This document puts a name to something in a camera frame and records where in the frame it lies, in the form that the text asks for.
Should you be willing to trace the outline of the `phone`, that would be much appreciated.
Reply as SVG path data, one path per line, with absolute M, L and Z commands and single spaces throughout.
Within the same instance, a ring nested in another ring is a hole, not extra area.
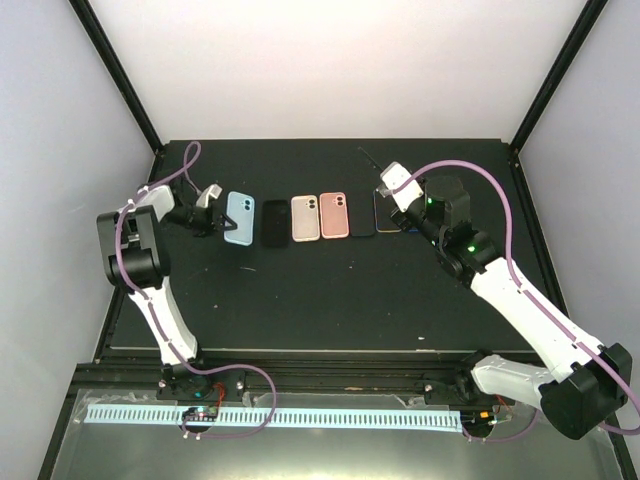
M 227 243 L 249 247 L 253 243 L 255 201 L 250 195 L 231 191 L 227 196 L 226 215 L 236 227 L 224 232 Z
M 266 248 L 285 248 L 289 243 L 289 204 L 286 200 L 263 203 L 260 240 Z
M 342 239 L 349 236 L 349 218 L 346 195 L 343 192 L 325 192 L 319 196 L 321 236 L 324 239 Z
M 318 198 L 315 195 L 301 195 L 291 198 L 292 239 L 297 242 L 311 242 L 320 239 Z

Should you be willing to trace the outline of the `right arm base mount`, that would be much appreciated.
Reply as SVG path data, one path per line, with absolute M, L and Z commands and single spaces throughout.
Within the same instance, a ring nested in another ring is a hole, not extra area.
M 414 383 L 414 387 L 417 393 L 424 396 L 427 404 L 477 408 L 515 405 L 515 401 L 506 396 L 481 392 L 467 374 L 454 373 L 436 377 L 423 375 Z

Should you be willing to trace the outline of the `black smartphone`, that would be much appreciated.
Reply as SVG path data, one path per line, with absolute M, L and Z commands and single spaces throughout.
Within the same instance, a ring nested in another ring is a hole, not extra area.
M 374 215 L 378 233 L 399 233 L 401 229 L 392 220 L 396 203 L 391 196 L 383 197 L 378 191 L 373 192 Z
M 383 172 L 383 168 L 379 165 L 379 163 L 362 146 L 358 146 L 357 150 L 366 158 L 367 162 L 375 171 L 377 171 L 378 173 Z
M 373 198 L 369 194 L 354 194 L 349 198 L 350 234 L 356 238 L 376 233 Z

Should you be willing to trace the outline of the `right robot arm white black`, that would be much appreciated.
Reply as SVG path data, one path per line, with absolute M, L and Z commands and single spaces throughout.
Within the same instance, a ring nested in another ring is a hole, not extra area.
M 542 295 L 518 269 L 512 256 L 513 219 L 508 200 L 505 248 L 473 228 L 468 194 L 451 177 L 419 183 L 402 172 L 388 182 L 401 217 L 434 247 L 440 266 L 500 313 L 529 343 L 541 366 L 486 354 L 454 379 L 457 396 L 476 403 L 507 397 L 543 414 L 565 437 L 578 440 L 596 427 L 625 434 L 606 419 L 626 403 L 632 390 L 632 357 L 620 344 L 605 346 Z

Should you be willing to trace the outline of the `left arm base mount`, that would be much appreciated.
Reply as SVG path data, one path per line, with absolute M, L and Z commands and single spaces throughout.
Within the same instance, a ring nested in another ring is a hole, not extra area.
M 246 374 L 242 370 L 229 370 L 210 375 L 197 375 L 183 366 L 166 367 L 156 398 L 176 401 L 178 404 L 213 404 L 239 401 L 244 393 Z

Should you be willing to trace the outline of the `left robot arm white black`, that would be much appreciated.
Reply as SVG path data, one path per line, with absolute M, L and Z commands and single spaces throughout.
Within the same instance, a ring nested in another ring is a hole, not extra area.
M 160 226 L 168 220 L 197 237 L 236 230 L 236 220 L 217 207 L 221 194 L 222 188 L 212 184 L 189 204 L 180 198 L 177 186 L 145 185 L 125 206 L 96 220 L 107 279 L 123 289 L 143 314 L 159 346 L 162 365 L 192 364 L 182 371 L 179 386 L 193 399 L 205 398 L 213 391 L 215 376 L 193 364 L 199 356 L 199 344 L 172 292 L 171 260 Z

